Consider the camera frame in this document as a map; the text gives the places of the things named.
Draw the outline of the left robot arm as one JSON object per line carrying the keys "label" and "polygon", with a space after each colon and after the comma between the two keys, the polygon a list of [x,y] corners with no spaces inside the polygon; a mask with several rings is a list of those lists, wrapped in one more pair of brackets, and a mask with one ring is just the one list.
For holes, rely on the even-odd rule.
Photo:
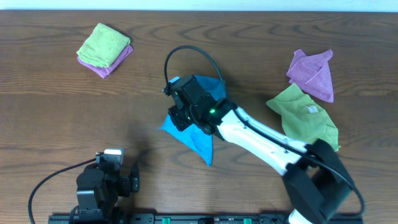
{"label": "left robot arm", "polygon": [[116,202],[119,197],[129,197],[138,192],[139,167],[134,163],[128,175],[120,175],[119,161],[101,161],[86,166],[77,177],[78,205],[69,214],[69,223],[129,223]]}

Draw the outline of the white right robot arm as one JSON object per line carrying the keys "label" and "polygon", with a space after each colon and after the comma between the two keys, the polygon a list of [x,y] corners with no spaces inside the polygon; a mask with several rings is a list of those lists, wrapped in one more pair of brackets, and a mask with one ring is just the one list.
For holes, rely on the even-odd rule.
{"label": "white right robot arm", "polygon": [[168,114],[179,131],[196,125],[207,135],[245,148],[276,170],[294,206],[289,223],[328,223],[353,190],[352,178],[327,142],[288,138],[226,99],[180,103]]}

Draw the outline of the blue microfiber cloth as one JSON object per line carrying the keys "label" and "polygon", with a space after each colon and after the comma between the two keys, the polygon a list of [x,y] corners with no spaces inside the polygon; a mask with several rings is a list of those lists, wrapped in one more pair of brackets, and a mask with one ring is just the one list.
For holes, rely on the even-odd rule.
{"label": "blue microfiber cloth", "polygon": [[[219,79],[201,75],[195,75],[195,78],[203,89],[209,92],[214,99],[219,100],[225,97],[225,92]],[[212,136],[205,134],[195,124],[192,124],[184,131],[179,131],[173,124],[170,115],[165,117],[164,123],[159,129],[166,131],[175,139],[182,142],[192,151],[196,152],[205,161],[207,166],[211,166],[213,161]]]}

